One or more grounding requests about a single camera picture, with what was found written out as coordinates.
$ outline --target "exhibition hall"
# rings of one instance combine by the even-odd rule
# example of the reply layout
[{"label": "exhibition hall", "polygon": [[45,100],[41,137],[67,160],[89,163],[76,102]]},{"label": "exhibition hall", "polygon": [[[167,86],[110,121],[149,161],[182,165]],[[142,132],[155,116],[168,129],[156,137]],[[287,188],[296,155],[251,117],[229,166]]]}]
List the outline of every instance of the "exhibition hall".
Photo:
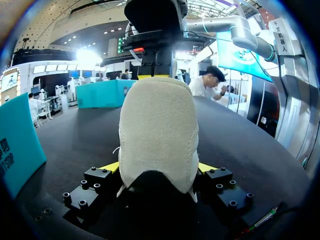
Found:
[{"label": "exhibition hall", "polygon": [[318,5],[0,0],[5,238],[315,239]]}]

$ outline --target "black cable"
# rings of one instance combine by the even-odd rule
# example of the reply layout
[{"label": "black cable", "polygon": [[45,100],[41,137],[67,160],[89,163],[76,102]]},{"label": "black cable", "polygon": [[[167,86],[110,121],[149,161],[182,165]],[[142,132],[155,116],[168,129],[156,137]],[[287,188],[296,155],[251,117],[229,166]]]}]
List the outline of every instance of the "black cable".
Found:
[{"label": "black cable", "polygon": [[252,54],[252,56],[254,57],[255,61],[259,64],[259,66],[260,66],[261,70],[263,71],[263,73],[264,73],[267,77],[271,78],[270,75],[269,75],[269,74],[264,70],[264,68],[261,66],[260,62],[257,60],[256,56],[252,53],[252,51],[249,51],[249,52],[250,52],[250,53]]}]

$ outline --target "ceiling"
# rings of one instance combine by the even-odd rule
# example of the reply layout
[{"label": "ceiling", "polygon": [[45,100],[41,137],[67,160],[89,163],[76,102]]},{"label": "ceiling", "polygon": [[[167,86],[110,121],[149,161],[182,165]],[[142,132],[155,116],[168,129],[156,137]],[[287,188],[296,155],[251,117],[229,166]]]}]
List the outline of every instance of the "ceiling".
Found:
[{"label": "ceiling", "polygon": [[128,21],[119,21],[87,27],[65,35],[52,44],[76,49],[86,48],[106,57],[108,56],[109,40],[123,38],[127,25]]},{"label": "ceiling", "polygon": [[[255,0],[238,1],[247,17],[251,17],[257,13],[257,10],[255,9],[261,7]],[[125,5],[127,0],[119,2],[120,1],[117,1],[117,5]],[[188,0],[189,18],[216,18],[237,14],[238,11],[233,0]],[[73,47],[76,49],[90,49],[98,53],[102,58],[107,58],[109,40],[124,37],[127,24],[128,21],[95,25],[66,35],[52,42],[52,44]],[[212,38],[213,36],[214,34],[205,35],[203,37]]]},{"label": "ceiling", "polygon": [[[256,0],[238,2],[247,18],[255,14],[254,9],[261,7]],[[238,11],[233,0],[188,0],[188,14],[199,18],[218,18],[238,15]]]}]

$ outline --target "bolt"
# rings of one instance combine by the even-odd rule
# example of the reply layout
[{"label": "bolt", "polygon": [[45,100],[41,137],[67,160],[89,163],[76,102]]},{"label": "bolt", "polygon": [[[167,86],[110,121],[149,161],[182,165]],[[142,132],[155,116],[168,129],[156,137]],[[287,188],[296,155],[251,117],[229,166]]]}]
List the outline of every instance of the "bolt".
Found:
[{"label": "bolt", "polygon": [[234,209],[237,207],[237,205],[238,203],[235,200],[231,200],[228,204],[228,207]]},{"label": "bolt", "polygon": [[235,180],[231,180],[231,181],[229,181],[229,183],[232,185],[232,187],[234,187],[237,182]]},{"label": "bolt", "polygon": [[101,193],[101,185],[100,185],[99,183],[95,183],[95,184],[93,185],[93,188],[94,188],[94,190],[95,190],[95,192],[96,192],[97,194],[100,194],[100,193]]},{"label": "bolt", "polygon": [[222,184],[217,184],[217,185],[215,185],[215,190],[216,190],[216,193],[217,194],[222,194],[223,193],[223,185]]},{"label": "bolt", "polygon": [[89,188],[89,184],[87,180],[82,180],[81,181],[81,186],[84,190],[87,190]]},{"label": "bolt", "polygon": [[35,217],[35,221],[36,221],[36,222],[40,222],[41,220],[42,220],[42,216],[36,216],[36,217]]},{"label": "bolt", "polygon": [[46,207],[46,208],[43,210],[43,213],[44,213],[44,214],[50,214],[50,213],[52,213],[51,207]]},{"label": "bolt", "polygon": [[245,195],[245,200],[246,200],[247,202],[252,202],[252,201],[254,200],[254,195],[253,195],[253,193],[251,193],[251,192],[247,193],[247,194]]},{"label": "bolt", "polygon": [[70,196],[70,193],[68,192],[65,192],[62,194],[63,196],[63,202],[65,205],[70,205],[72,203],[72,199],[71,199],[71,196]]},{"label": "bolt", "polygon": [[79,206],[80,206],[80,209],[82,209],[82,210],[85,210],[85,209],[87,209],[89,207],[86,200],[80,200],[79,201]]}]

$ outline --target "black platform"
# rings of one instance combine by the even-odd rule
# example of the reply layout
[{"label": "black platform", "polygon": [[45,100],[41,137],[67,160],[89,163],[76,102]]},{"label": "black platform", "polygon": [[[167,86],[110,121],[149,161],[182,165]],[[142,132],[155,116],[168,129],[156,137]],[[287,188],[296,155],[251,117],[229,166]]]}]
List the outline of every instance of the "black platform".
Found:
[{"label": "black platform", "polygon": [[[200,162],[232,171],[237,183],[254,193],[257,202],[286,202],[289,207],[301,202],[310,180],[285,148],[262,129],[218,103],[202,97],[194,97],[194,102]],[[112,152],[120,145],[120,111],[121,108],[74,108],[37,129],[47,162],[27,182],[17,202],[48,193],[62,203],[62,193],[76,188],[87,169],[116,162],[118,152],[114,155]],[[211,214],[210,208],[199,209],[203,238],[211,239],[210,234],[218,231],[215,239],[220,239],[225,229],[215,217],[207,221]],[[270,239],[280,223],[270,231]],[[109,224],[106,214],[91,232],[105,237],[105,224]]]}]

